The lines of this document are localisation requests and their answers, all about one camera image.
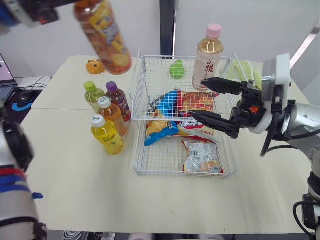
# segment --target chip bag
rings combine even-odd
[[[170,91],[150,104],[149,116],[173,117],[176,112],[178,91]],[[144,145],[149,146],[156,141],[177,134],[178,126],[174,121],[147,121]]]
[[[184,172],[224,173],[216,143],[182,141],[182,144],[188,152],[188,158],[183,166]]]
[[[190,110],[213,112],[215,98],[219,94],[216,92],[185,92],[177,90],[177,110],[179,117],[191,117]]]
[[[199,121],[179,121],[176,124],[179,132],[175,136],[201,140],[203,142],[218,142],[215,138],[216,130],[203,125]]]

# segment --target plastic bottle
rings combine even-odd
[[[103,97],[105,92],[101,88],[97,88],[92,81],[86,81],[83,86],[86,90],[86,93],[84,94],[85,100],[97,114],[99,111],[98,99]]]
[[[112,121],[105,120],[97,114],[92,117],[91,124],[93,136],[102,143],[109,154],[116,155],[122,152],[125,144]]]
[[[119,106],[123,120],[125,122],[129,121],[131,119],[131,111],[129,109],[125,92],[119,89],[114,81],[107,82],[105,86],[108,90],[105,96],[108,97],[113,104]]]
[[[131,67],[131,56],[108,0],[82,0],[74,15],[109,73],[120,75]]]
[[[122,118],[120,108],[117,105],[112,104],[110,99],[106,96],[100,97],[98,99],[98,104],[100,107],[98,113],[102,115],[104,119],[112,121],[120,136],[124,136],[127,133],[128,128]]]
[[[223,44],[219,41],[222,27],[219,24],[211,23],[206,29],[206,38],[198,43],[192,85],[198,91],[207,91],[201,81],[212,78],[215,74],[221,53],[224,50]]]

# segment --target white table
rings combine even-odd
[[[80,63],[87,59],[70,57],[22,123],[35,149],[28,182],[32,191],[44,195],[36,204],[40,220],[49,229],[194,234],[302,232],[292,206],[308,191],[311,165],[306,156],[293,149],[279,149],[261,158],[266,133],[254,135],[242,129],[239,138],[231,141],[238,152],[237,172],[227,179],[137,176],[133,170],[135,121],[124,139],[123,153],[107,155],[91,135],[93,111],[82,100],[82,84],[93,80],[103,87],[113,79],[127,93],[130,72],[116,77],[87,77],[79,73]],[[295,84],[291,96],[307,102]]]

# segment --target red tape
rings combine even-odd
[[[0,176],[2,176],[2,175],[11,175],[11,174],[20,175],[21,177],[26,179],[26,176],[25,176],[24,172],[22,170],[20,170],[20,169],[17,169],[17,168],[0,168]]]

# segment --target stacked wire baskets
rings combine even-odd
[[[130,87],[132,100],[132,119],[138,122],[139,135],[136,145],[134,169],[139,176],[198,176],[212,178],[226,178],[236,172],[234,149],[231,147],[230,138],[223,132],[215,131],[215,139],[218,142],[217,157],[220,161],[223,173],[185,172],[184,164],[188,158],[188,152],[182,144],[182,140],[190,141],[178,136],[164,137],[156,143],[145,146],[147,121],[192,121],[192,117],[151,116],[154,110],[154,101],[174,89],[185,92],[196,92],[192,86],[194,74],[194,56],[139,56],[135,65],[133,80]],[[169,69],[176,60],[182,60],[185,73],[182,78],[174,79],[170,76]],[[238,60],[235,54],[232,57],[222,57],[215,70],[215,77],[236,80],[237,77],[231,62]],[[232,107],[239,100],[238,96],[220,94],[214,100],[213,111],[223,118],[229,119]]]

